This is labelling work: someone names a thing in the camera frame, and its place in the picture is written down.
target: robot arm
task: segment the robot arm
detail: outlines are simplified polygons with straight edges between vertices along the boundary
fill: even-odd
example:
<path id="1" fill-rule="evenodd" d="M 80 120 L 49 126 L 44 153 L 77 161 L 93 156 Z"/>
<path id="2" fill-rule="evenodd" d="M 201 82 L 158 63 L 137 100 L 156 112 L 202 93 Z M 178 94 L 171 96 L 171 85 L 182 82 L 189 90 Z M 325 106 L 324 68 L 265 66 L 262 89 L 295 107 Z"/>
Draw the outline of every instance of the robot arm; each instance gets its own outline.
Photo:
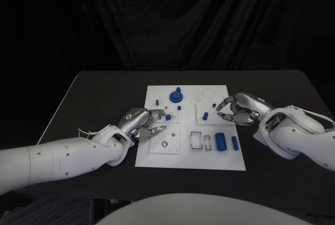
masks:
<path id="1" fill-rule="evenodd" d="M 146 139 L 166 128 L 148 129 L 155 114 L 165 115 L 165 111 L 133 108 L 119 127 L 109 125 L 97 133 L 87 133 L 94 135 L 91 140 L 78 137 L 0 150 L 0 195 L 28 185 L 72 178 L 104 163 L 119 165 L 135 139 Z"/>
<path id="2" fill-rule="evenodd" d="M 293 159 L 303 153 L 324 168 L 335 171 L 335 130 L 325 130 L 321 123 L 305 114 L 316 113 L 295 106 L 275 109 L 262 98 L 247 93 L 230 96 L 217 110 L 228 103 L 234 115 L 218 113 L 218 116 L 244 126 L 257 119 L 260 125 L 253 137 L 276 154 Z M 334 123 L 328 117 L 318 116 Z"/>

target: floor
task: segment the floor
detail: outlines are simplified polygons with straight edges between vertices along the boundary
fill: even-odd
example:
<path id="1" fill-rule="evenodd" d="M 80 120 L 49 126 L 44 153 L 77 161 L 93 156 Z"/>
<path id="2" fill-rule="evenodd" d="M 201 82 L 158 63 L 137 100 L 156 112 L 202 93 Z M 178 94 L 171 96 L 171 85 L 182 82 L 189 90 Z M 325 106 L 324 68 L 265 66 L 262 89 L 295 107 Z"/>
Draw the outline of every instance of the floor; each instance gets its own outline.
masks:
<path id="1" fill-rule="evenodd" d="M 91 225 L 90 198 L 59 195 L 25 195 L 22 198 L 32 200 L 29 205 L 7 211 L 0 219 L 0 225 Z M 321 217 L 293 212 L 288 212 L 288 214 L 314 225 L 335 224 L 334 216 Z"/>

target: black table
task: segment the black table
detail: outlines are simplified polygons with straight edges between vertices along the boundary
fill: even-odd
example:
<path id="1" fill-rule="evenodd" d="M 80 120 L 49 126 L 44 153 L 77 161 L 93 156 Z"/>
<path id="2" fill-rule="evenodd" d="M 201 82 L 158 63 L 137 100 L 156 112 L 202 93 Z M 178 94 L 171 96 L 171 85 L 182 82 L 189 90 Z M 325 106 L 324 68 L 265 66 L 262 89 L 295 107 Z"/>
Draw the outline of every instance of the black table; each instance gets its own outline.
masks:
<path id="1" fill-rule="evenodd" d="M 81 72 L 41 143 L 77 137 L 78 128 L 98 131 L 109 124 L 117 125 L 127 110 L 145 106 L 148 85 L 227 85 L 230 94 L 249 92 L 275 107 L 296 105 L 332 117 L 299 71 Z M 256 129 L 257 125 L 237 127 L 247 171 L 135 167 L 136 145 L 119 166 L 104 165 L 85 175 L 18 191 L 135 201 L 162 194 L 200 193 L 278 210 L 335 214 L 335 172 L 305 155 L 283 159 L 254 140 Z"/>

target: black backdrop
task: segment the black backdrop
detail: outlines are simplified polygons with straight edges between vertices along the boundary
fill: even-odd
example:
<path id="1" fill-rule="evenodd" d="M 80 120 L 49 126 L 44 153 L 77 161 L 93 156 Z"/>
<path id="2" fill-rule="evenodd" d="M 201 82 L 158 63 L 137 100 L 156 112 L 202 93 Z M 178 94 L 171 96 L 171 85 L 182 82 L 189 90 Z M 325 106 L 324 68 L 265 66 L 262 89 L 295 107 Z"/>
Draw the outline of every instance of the black backdrop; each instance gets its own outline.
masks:
<path id="1" fill-rule="evenodd" d="M 335 0 L 0 0 L 0 9 L 3 148 L 36 144 L 81 70 L 299 69 L 334 109 Z"/>

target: blue cylinder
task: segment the blue cylinder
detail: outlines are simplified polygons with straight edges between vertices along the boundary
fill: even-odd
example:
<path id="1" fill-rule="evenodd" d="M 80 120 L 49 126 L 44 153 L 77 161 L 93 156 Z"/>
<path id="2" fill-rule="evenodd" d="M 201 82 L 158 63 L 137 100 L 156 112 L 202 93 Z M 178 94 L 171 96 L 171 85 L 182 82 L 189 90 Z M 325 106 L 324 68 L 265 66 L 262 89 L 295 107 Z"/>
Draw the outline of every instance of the blue cylinder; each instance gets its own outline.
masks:
<path id="1" fill-rule="evenodd" d="M 215 134 L 215 140 L 217 140 L 218 151 L 226 151 L 227 150 L 226 134 L 224 133 L 217 133 Z"/>
<path id="2" fill-rule="evenodd" d="M 204 120 L 208 120 L 208 112 L 204 113 L 202 119 L 204 119 Z"/>
<path id="3" fill-rule="evenodd" d="M 239 151 L 239 144 L 237 144 L 236 136 L 231 137 L 231 142 L 233 142 L 234 150 Z"/>
<path id="4" fill-rule="evenodd" d="M 174 103 L 178 103 L 184 99 L 184 94 L 181 93 L 181 88 L 176 88 L 176 91 L 171 93 L 169 99 Z"/>

